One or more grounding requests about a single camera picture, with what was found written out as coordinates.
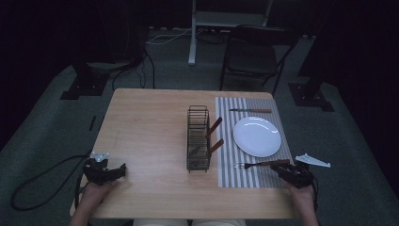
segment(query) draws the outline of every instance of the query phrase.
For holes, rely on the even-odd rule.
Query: person's leg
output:
[[[134,226],[188,226],[186,219],[135,219]]]
[[[192,226],[247,226],[244,219],[194,219]]]

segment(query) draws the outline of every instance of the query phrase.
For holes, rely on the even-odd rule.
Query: wire rack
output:
[[[205,105],[191,105],[187,112],[187,169],[209,169],[211,162],[211,139],[209,131],[209,112]]]

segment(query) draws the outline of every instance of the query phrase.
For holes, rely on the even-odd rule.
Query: white plate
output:
[[[281,135],[276,126],[258,117],[246,117],[237,122],[233,135],[240,149],[256,157],[270,156],[281,145]]]

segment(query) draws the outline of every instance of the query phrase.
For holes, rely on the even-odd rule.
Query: black chair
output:
[[[233,28],[227,40],[226,52],[220,75],[223,89],[225,74],[263,79],[262,86],[276,76],[272,95],[276,93],[286,57],[298,42],[298,35],[286,28],[257,25],[238,25]],[[276,51],[281,46],[282,53]]]

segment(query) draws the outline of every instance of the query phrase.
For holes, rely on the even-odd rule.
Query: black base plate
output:
[[[109,77],[109,73],[93,73],[93,82],[89,86],[80,86],[77,78],[73,81],[70,89],[64,91],[60,100],[77,100],[80,96],[101,96]]]
[[[305,84],[299,83],[288,84],[288,87],[290,88],[291,94],[293,95],[295,104],[297,106],[320,107],[323,111],[334,112],[334,107],[332,107],[330,102],[326,101],[321,90],[318,90],[311,100],[307,100],[303,94],[303,89],[305,88],[305,86]]]

